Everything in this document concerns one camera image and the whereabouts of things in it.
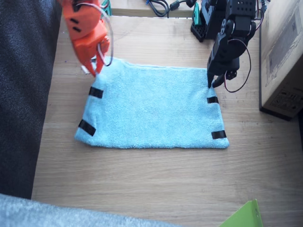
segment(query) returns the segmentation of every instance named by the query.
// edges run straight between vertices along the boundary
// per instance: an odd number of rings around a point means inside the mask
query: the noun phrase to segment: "wire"
[[[101,8],[106,9],[108,6],[109,6],[109,0],[107,1],[106,5],[104,5],[104,6],[101,5]]]
[[[164,7],[164,12],[158,11],[158,10],[154,7],[153,2],[162,5],[162,6]],[[151,8],[152,8],[152,10],[154,11],[154,13],[155,13],[158,17],[164,17],[164,16],[167,15],[167,18],[169,18],[169,11],[170,11],[170,8],[169,8],[168,3],[167,3],[165,0],[149,0],[148,3],[149,3],[149,5],[151,6]]]
[[[79,5],[91,6],[91,7],[94,7],[95,9],[99,10],[99,12],[100,12],[101,14],[103,14],[103,16],[104,16],[104,18],[105,18],[105,21],[107,22],[107,24],[108,24],[108,26],[109,26],[110,39],[111,39],[111,40],[110,40],[110,49],[111,49],[111,54],[110,54],[110,55],[111,55],[111,56],[110,56],[109,64],[106,64],[106,63],[105,63],[105,57],[104,57],[104,55],[103,55],[102,52],[101,52],[100,44],[98,44],[98,52],[99,52],[99,55],[100,55],[100,57],[101,57],[101,59],[102,59],[102,61],[103,61],[103,64],[104,64],[105,66],[109,66],[109,65],[112,63],[113,57],[114,57],[114,32],[113,32],[112,26],[110,25],[110,19],[109,19],[107,13],[106,13],[102,8],[100,8],[99,6],[97,6],[97,5],[95,5],[95,4],[83,2],[83,3],[77,4],[77,6],[79,6]]]
[[[248,53],[248,56],[249,56],[249,58],[250,58],[250,52],[248,51],[247,45],[246,45],[242,40],[240,40],[240,39],[230,39],[228,42],[231,42],[231,41],[238,41],[238,42],[241,42],[241,43],[245,46],[246,51],[247,51],[247,53]],[[250,71],[251,71],[251,58],[250,58],[250,70],[248,71],[248,74],[247,74],[247,77],[246,77],[246,80],[245,80],[244,84],[243,84],[239,89],[234,90],[234,91],[230,91],[230,90],[227,88],[227,86],[226,86],[226,74],[227,74],[227,71],[226,71],[226,72],[225,72],[225,75],[224,75],[224,86],[225,86],[226,90],[227,90],[229,93],[235,93],[235,92],[237,92],[237,91],[240,91],[240,90],[244,87],[244,85],[246,84],[246,82],[247,82],[247,80],[248,80],[248,77],[250,76]]]
[[[262,13],[262,17],[261,17],[261,20],[260,20],[260,23],[258,24],[257,28],[256,28],[256,31],[259,29],[259,27],[261,26],[262,22],[263,22],[263,19],[264,19],[264,12],[262,10],[260,10],[260,12]]]
[[[169,18],[169,12],[173,11],[175,9],[177,9],[180,5],[180,3],[182,2],[186,2],[186,0],[182,0],[178,2],[178,6],[176,8],[171,8],[171,6],[176,3],[177,1],[173,2],[170,6],[168,5],[168,3],[166,2],[166,0],[147,0],[147,3],[149,3],[149,5],[151,6],[153,12],[158,16],[158,17],[164,17],[167,15],[167,18]],[[153,5],[153,3],[157,3],[161,6],[164,7],[164,12],[160,12],[159,10],[157,10],[155,8],[155,6]]]

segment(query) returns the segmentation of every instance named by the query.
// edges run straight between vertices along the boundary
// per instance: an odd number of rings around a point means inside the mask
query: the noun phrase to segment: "orange servo bracket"
[[[79,61],[96,76],[104,62],[98,52],[100,45],[103,56],[109,48],[109,38],[101,13],[95,8],[81,3],[90,3],[100,7],[99,0],[58,0],[62,5],[64,19],[70,34],[71,43]],[[97,56],[97,68],[94,71],[91,58]]]

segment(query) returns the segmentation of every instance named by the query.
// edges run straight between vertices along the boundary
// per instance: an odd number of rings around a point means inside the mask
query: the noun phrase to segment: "green paper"
[[[112,8],[111,8],[111,5],[110,5],[110,0],[104,0],[102,2],[102,6],[106,6],[107,2],[108,2],[108,6],[103,10],[107,13],[107,15],[111,16],[112,15]]]
[[[197,2],[195,3],[192,19],[193,19],[195,25],[202,25],[201,18],[200,18],[199,4]]]
[[[263,227],[257,200],[248,201],[220,227]]]

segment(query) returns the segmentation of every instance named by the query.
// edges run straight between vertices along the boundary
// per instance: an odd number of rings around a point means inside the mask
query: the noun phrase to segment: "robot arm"
[[[203,38],[212,39],[217,34],[207,63],[208,87],[215,75],[219,77],[213,87],[221,85],[225,76],[236,77],[239,57],[256,32],[255,10],[256,0],[202,0]]]
[[[71,43],[79,61],[95,76],[105,65],[104,54],[109,48],[109,38],[99,0],[58,0],[69,30]],[[91,58],[97,56],[97,68]]]

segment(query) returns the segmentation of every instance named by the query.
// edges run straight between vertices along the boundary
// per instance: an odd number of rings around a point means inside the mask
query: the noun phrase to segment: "white cable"
[[[105,18],[105,21],[107,22],[108,26],[109,26],[109,32],[110,32],[110,49],[111,49],[111,57],[110,57],[110,61],[109,61],[109,64],[106,64],[105,63],[105,57],[101,51],[101,48],[100,48],[100,44],[98,44],[98,52],[99,52],[99,55],[101,57],[101,60],[103,61],[104,65],[105,66],[109,66],[112,61],[113,61],[113,56],[114,56],[114,32],[113,32],[113,29],[112,29],[112,26],[110,25],[110,19],[109,19],[109,16],[107,15],[107,13],[102,9],[100,8],[99,6],[95,5],[95,4],[91,4],[91,3],[86,3],[86,2],[83,2],[83,3],[79,3],[77,4],[76,6],[80,6],[80,5],[86,5],[86,6],[91,6],[91,7],[94,7],[95,9],[99,10],[99,12],[101,14],[103,14],[103,17]]]

